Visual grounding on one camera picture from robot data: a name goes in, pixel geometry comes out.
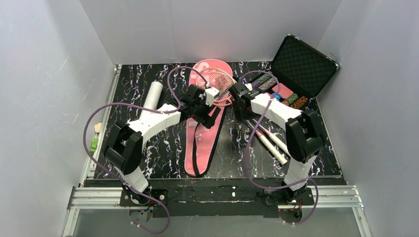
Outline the pink racket bag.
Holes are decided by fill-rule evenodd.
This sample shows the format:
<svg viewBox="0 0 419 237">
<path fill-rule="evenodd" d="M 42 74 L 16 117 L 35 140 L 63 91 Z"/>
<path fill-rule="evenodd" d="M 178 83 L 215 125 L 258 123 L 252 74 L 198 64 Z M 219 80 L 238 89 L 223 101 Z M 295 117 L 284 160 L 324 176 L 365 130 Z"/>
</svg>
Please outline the pink racket bag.
<svg viewBox="0 0 419 237">
<path fill-rule="evenodd" d="M 204 59 L 193 66 L 193 68 L 199 72 L 209 67 L 219 68 L 230 76 L 233 75 L 230 65 L 218 59 Z M 196 72 L 191 71 L 188 85 L 195 84 L 198 77 Z M 205 128 L 201 124 L 199 124 L 197 128 L 198 123 L 192 118 L 189 118 L 186 122 L 186 153 L 184 168 L 189 176 L 203 177 L 210 168 L 222 129 L 224 116 L 226 114 L 225 107 L 220 108 L 221 110 L 215 120 L 215 124 L 210 129 Z M 197 167 L 198 172 L 195 172 L 194 164 Z"/>
</svg>

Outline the pink badminton racket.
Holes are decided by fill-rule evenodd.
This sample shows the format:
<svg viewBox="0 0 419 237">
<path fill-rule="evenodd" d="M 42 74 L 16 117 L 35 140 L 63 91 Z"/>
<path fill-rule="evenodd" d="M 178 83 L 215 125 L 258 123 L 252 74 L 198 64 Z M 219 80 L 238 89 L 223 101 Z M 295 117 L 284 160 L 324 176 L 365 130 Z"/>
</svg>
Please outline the pink badminton racket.
<svg viewBox="0 0 419 237">
<path fill-rule="evenodd" d="M 222 97 L 221 99 L 219 99 L 218 101 L 214 100 L 214 104 L 216 106 L 220 106 L 220 107 L 226 107 L 229 105 L 233 105 L 234 102 L 236 102 L 236 99 L 234 99 L 232 97 L 231 94 L 228 94 L 227 96 Z M 276 145 L 283 145 L 284 143 L 282 141 L 280 141 L 274 134 L 272 134 L 271 132 L 269 132 L 268 130 L 266 130 L 263 126 L 262 131 L 260 131 L 259 128 L 257 128 L 256 124 L 252 124 L 249 120 L 245 120 L 244 123 L 248 126 L 248 128 L 251 130 L 251 135 L 249 137 L 249 141 L 248 141 L 248 148 L 246 148 L 246 151 L 250 154 L 250 144 L 253 138 L 252 133 L 254 132 L 255 135 L 257 135 L 257 137 L 260 139 L 260 141 L 262 142 L 262 144 L 265 146 L 265 148 L 268 149 L 268 151 L 271 152 L 271 154 L 273 155 L 273 157 L 280 163 L 280 165 L 285 165 L 288 161 L 285 158 L 284 154 L 282 154 L 281 152 L 279 152 L 276 147 L 270 142 L 270 140 L 264 135 L 263 131 L 267 132 L 267 135 L 272 138 L 272 141 L 276 144 Z"/>
<path fill-rule="evenodd" d="M 198 76 L 199 77 L 196 79 L 195 85 L 203 88 L 204 90 L 209 87 L 215 87 L 219 90 L 219 95 L 215 101 L 218 101 L 222 97 L 231 94 L 229 92 L 229 88 L 233 84 L 237 83 L 229 74 L 218 68 L 205 68 L 199 72 Z M 249 90 L 253 90 L 251 84 L 246 83 L 244 85 Z M 287 107 L 281 104 L 273 96 L 262 93 L 260 90 L 258 91 L 260 94 L 251 101 L 252 111 L 257 114 L 257 117 L 265 117 L 275 122 L 281 128 L 285 129 L 286 124 L 289 123 L 289 120 L 293 118 L 295 119 L 301 115 L 300 110 Z"/>
</svg>

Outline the white shuttlecock tube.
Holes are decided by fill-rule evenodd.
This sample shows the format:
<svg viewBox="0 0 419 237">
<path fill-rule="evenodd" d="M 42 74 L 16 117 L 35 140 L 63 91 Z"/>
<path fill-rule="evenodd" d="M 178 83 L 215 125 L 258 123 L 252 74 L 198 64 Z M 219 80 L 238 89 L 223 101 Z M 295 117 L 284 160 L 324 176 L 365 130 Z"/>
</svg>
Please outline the white shuttlecock tube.
<svg viewBox="0 0 419 237">
<path fill-rule="evenodd" d="M 163 84 L 158 81 L 153 81 L 147 93 L 144 108 L 155 110 L 157 108 L 160 96 L 163 90 Z"/>
</svg>

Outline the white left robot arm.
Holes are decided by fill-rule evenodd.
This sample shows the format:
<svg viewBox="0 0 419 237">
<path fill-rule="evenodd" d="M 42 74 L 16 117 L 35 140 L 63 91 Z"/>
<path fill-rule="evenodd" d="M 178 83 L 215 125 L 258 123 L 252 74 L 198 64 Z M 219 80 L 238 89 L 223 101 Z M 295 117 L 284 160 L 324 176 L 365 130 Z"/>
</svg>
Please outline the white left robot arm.
<svg viewBox="0 0 419 237">
<path fill-rule="evenodd" d="M 180 96 L 180 108 L 174 103 L 163 104 L 156 112 L 128 123 L 116 123 L 103 149 L 104 158 L 123 177 L 126 185 L 144 192 L 149 183 L 140 168 L 140 155 L 144 145 L 155 135 L 185 120 L 193 119 L 206 128 L 211 128 L 220 112 L 213 105 L 219 90 L 202 88 L 195 84 Z"/>
</svg>

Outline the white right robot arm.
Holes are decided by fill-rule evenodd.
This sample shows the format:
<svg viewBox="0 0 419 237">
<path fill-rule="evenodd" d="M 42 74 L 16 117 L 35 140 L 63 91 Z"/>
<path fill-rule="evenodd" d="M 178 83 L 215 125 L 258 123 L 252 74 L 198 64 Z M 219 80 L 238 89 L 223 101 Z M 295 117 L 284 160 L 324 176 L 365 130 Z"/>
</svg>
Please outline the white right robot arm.
<svg viewBox="0 0 419 237">
<path fill-rule="evenodd" d="M 326 142 L 316 113 L 286 106 L 267 93 L 249 90 L 240 82 L 232 85 L 229 92 L 237 120 L 267 118 L 285 131 L 290 160 L 280 188 L 291 194 L 305 189 L 308 173 Z"/>
</svg>

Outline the blue dealer chip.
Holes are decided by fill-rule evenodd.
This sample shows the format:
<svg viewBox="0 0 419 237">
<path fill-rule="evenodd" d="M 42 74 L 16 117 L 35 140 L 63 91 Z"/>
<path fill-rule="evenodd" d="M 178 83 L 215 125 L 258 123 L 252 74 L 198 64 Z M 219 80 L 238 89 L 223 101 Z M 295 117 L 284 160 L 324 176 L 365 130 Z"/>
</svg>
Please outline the blue dealer chip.
<svg viewBox="0 0 419 237">
<path fill-rule="evenodd" d="M 280 94 L 272 93 L 272 95 L 274 95 L 274 98 L 277 99 L 277 100 L 279 100 L 279 101 L 282 99 L 282 97 L 281 97 Z"/>
</svg>

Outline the pink playing card deck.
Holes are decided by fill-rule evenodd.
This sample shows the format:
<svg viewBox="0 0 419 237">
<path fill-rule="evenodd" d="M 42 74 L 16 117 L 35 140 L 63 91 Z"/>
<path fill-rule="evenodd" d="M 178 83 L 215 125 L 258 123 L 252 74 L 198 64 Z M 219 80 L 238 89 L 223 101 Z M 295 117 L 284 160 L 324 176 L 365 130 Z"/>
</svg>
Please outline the pink playing card deck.
<svg viewBox="0 0 419 237">
<path fill-rule="evenodd" d="M 276 85 L 272 88 L 273 92 L 276 92 L 277 90 L 279 90 L 278 97 L 280 97 L 282 99 L 287 99 L 288 97 L 290 97 L 293 94 L 293 91 L 290 90 L 288 87 L 286 87 L 282 83 L 280 83 L 279 85 Z"/>
</svg>

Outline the black poker chip case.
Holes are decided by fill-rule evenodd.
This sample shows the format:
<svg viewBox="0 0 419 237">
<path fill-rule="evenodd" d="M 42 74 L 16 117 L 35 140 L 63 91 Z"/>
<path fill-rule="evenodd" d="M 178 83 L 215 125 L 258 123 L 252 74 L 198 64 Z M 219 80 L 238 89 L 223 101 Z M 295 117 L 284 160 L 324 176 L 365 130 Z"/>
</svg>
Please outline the black poker chip case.
<svg viewBox="0 0 419 237">
<path fill-rule="evenodd" d="M 338 62 L 289 34 L 282 41 L 267 73 L 258 73 L 250 83 L 253 89 L 268 94 L 274 93 L 272 88 L 282 83 L 293 94 L 280 101 L 305 110 L 339 69 Z"/>
</svg>

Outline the tan wooden block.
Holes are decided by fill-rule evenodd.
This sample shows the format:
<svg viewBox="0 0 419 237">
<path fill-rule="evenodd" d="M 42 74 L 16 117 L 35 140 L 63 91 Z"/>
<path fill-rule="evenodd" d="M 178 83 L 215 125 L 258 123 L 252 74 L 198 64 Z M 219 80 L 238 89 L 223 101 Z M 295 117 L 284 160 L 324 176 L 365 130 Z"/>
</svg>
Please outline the tan wooden block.
<svg viewBox="0 0 419 237">
<path fill-rule="evenodd" d="M 102 128 L 102 123 L 101 123 L 101 122 L 96 123 L 96 124 L 94 125 L 94 132 L 95 132 L 95 133 L 100 133 L 101 128 Z"/>
</svg>

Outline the green clip on wall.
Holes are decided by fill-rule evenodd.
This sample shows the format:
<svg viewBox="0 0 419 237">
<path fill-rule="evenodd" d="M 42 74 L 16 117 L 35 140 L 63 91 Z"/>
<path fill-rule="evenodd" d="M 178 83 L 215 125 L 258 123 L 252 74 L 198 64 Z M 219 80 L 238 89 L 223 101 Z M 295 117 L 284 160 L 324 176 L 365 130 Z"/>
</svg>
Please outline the green clip on wall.
<svg viewBox="0 0 419 237">
<path fill-rule="evenodd" d="M 90 146 L 90 154 L 93 155 L 98 146 L 98 138 L 93 138 Z"/>
</svg>

